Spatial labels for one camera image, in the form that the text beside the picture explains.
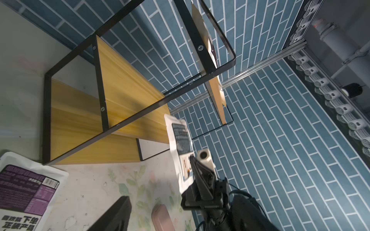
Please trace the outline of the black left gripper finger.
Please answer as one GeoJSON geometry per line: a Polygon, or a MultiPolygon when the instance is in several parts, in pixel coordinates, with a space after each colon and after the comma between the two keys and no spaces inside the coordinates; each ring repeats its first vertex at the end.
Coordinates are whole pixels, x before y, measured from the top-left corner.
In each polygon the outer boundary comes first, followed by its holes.
{"type": "Polygon", "coordinates": [[[128,196],[121,196],[88,231],[127,231],[132,211],[128,196]]]}

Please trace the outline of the teal coffee bag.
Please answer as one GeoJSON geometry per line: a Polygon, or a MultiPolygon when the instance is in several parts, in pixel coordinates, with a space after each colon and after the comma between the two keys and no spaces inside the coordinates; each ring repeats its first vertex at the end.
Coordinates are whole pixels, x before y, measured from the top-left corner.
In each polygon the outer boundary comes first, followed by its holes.
{"type": "Polygon", "coordinates": [[[185,120],[165,114],[164,120],[169,139],[179,192],[183,194],[194,182],[190,157],[194,155],[193,142],[185,120]]]}

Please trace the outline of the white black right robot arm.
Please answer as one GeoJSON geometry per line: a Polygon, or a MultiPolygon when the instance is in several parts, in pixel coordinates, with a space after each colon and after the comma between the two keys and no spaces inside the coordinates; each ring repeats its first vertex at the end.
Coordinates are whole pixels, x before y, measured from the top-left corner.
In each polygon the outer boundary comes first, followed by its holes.
{"type": "Polygon", "coordinates": [[[182,194],[183,210],[199,211],[206,231],[277,231],[256,199],[242,190],[230,191],[225,178],[194,156],[189,158],[194,182],[182,194]]]}

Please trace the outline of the wooden black-frame three-tier shelf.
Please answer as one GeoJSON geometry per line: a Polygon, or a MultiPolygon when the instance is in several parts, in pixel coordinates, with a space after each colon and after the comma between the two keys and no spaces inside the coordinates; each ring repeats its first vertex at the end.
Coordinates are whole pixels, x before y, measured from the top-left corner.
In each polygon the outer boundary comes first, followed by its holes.
{"type": "Polygon", "coordinates": [[[45,73],[43,86],[42,163],[100,164],[139,162],[139,140],[168,143],[164,117],[168,104],[205,85],[209,93],[219,75],[236,64],[236,54],[205,1],[174,10],[198,58],[198,73],[160,92],[103,36],[142,1],[129,1],[89,37],[45,73]],[[55,74],[92,48],[97,95],[92,96],[54,79],[55,74]]]}

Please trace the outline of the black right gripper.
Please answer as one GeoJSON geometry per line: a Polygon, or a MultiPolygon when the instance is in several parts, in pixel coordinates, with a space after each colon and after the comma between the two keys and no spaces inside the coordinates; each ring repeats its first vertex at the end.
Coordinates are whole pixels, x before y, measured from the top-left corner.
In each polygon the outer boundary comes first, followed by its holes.
{"type": "Polygon", "coordinates": [[[203,221],[197,231],[233,231],[228,180],[215,182],[215,173],[194,156],[190,157],[190,164],[194,182],[182,194],[182,209],[201,213],[203,221]]]}

